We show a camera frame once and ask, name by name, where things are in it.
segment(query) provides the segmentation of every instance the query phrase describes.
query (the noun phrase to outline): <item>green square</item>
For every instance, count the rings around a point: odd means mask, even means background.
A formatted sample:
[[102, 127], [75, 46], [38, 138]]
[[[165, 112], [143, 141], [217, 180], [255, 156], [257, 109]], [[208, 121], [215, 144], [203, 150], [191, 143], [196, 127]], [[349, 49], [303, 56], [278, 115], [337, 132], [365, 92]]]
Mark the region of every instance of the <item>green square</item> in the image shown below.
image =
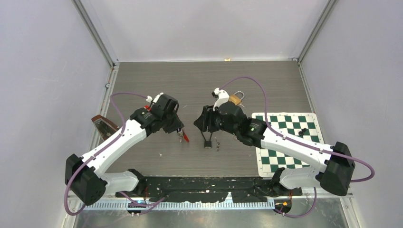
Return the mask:
[[270, 121], [272, 121], [272, 122], [278, 122], [277, 116], [271, 116], [271, 117], [270, 117]]
[[286, 119], [286, 122], [292, 122], [291, 116], [285, 115], [284, 117], [285, 117], [285, 119]]
[[279, 128], [279, 129], [287, 128], [286, 122], [279, 122], [279, 123], [278, 123], [278, 128]]
[[279, 165], [285, 165], [286, 164], [286, 158], [285, 157], [277, 157], [277, 161]]
[[262, 164], [269, 165], [270, 164], [269, 157], [262, 157]]
[[294, 158], [294, 164], [296, 164], [296, 165], [302, 165], [302, 161], [300, 161], [300, 160]]
[[317, 135], [312, 135], [312, 136], [311, 136], [311, 140], [312, 140], [313, 142], [318, 143], [318, 142], [319, 142], [319, 137], [318, 137]]
[[275, 172], [276, 170], [278, 170], [278, 165], [270, 165], [270, 169], [272, 172]]
[[309, 129], [315, 129], [315, 123], [307, 123]]
[[277, 153], [274, 150], [268, 150], [269, 151], [269, 157], [277, 157]]
[[299, 123], [292, 123], [294, 129], [301, 129], [301, 125]]
[[306, 122], [307, 121], [305, 116], [299, 116], [298, 119], [299, 119], [300, 122]]

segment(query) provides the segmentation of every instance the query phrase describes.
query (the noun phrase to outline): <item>gray wooden tabletop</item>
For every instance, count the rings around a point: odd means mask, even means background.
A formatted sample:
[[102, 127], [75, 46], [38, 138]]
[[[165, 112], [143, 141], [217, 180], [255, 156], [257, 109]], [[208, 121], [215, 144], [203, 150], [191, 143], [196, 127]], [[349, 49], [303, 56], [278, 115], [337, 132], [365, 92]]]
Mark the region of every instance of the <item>gray wooden tabletop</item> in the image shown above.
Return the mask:
[[[213, 148], [204, 149], [201, 133], [193, 126], [202, 107], [214, 104], [211, 92], [239, 76], [252, 76], [263, 84], [269, 112], [311, 112], [294, 61], [121, 63], [114, 92], [138, 92], [152, 97], [164, 92], [176, 98], [180, 103], [178, 115], [190, 142], [179, 143], [176, 133], [161, 130], [129, 149], [108, 172], [134, 168], [143, 175], [258, 176], [255, 148], [243, 145], [226, 132], [217, 132], [212, 137]], [[264, 111], [263, 94], [254, 82], [241, 79], [225, 89], [229, 94], [245, 93], [246, 115]], [[115, 100], [126, 118], [147, 105], [144, 99], [130, 95]], [[111, 105], [107, 118], [121, 125]], [[219, 152], [214, 138], [221, 144]]]

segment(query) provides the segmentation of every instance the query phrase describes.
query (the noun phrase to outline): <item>padlock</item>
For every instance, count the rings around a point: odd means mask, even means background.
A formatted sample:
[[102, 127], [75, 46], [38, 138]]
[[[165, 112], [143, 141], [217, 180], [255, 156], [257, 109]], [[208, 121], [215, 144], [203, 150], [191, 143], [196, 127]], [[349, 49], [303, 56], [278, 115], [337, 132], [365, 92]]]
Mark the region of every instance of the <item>padlock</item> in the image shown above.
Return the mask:
[[[242, 97], [239, 98], [238, 96], [236, 96], [236, 94], [242, 94]], [[244, 97], [245, 94], [242, 91], [237, 91], [229, 97], [228, 101], [234, 103], [235, 105], [240, 105]]]

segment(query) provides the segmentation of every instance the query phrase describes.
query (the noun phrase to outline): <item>white panel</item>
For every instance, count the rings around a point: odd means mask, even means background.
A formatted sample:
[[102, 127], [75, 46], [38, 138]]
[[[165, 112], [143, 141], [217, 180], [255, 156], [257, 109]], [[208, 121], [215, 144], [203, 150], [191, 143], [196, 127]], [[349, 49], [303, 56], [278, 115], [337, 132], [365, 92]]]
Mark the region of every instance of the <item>white panel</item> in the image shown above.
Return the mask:
[[121, 62], [298, 57], [327, 0], [89, 0]]
[[89, 148], [110, 69], [71, 1], [0, 10], [1, 227], [60, 227], [66, 158]]
[[[303, 63], [326, 142], [375, 168], [351, 184], [369, 228], [402, 227], [402, 9], [401, 0], [339, 1]], [[357, 164], [353, 178], [368, 174]]]

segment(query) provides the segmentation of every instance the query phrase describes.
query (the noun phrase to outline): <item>white wall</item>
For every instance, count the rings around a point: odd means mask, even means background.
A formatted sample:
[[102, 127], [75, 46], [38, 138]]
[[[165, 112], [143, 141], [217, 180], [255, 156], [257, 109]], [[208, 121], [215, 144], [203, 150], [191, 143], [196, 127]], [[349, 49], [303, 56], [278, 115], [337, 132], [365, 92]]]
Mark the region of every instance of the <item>white wall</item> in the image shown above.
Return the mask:
[[71, 1], [0, 8], [1, 227], [60, 227], [66, 158], [89, 148], [110, 69]]
[[298, 57], [327, 0], [86, 0], [121, 62]]
[[[403, 2], [341, 0], [303, 68], [327, 143], [346, 143], [375, 177], [351, 184], [366, 227], [402, 227]], [[369, 171], [357, 165], [354, 178]]]

